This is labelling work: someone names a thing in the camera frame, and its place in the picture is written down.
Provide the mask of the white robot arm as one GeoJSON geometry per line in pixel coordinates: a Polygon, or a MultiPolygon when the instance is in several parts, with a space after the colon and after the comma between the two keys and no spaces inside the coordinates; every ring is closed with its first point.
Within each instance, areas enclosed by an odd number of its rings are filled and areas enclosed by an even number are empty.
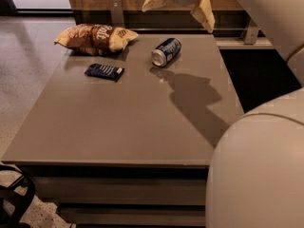
{"type": "MultiPolygon", "coordinates": [[[[304,78],[304,0],[237,0],[296,79],[304,78]]],[[[304,88],[249,111],[213,154],[206,228],[304,228],[304,88]]]]}

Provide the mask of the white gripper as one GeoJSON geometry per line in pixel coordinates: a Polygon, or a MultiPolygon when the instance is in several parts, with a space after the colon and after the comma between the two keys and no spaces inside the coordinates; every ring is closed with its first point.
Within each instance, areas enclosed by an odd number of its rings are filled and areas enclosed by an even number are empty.
{"type": "Polygon", "coordinates": [[[210,0],[145,0],[142,11],[146,12],[153,9],[162,8],[166,3],[172,2],[180,7],[194,6],[191,14],[201,25],[212,33],[215,28],[215,16],[212,11],[210,0]]]}

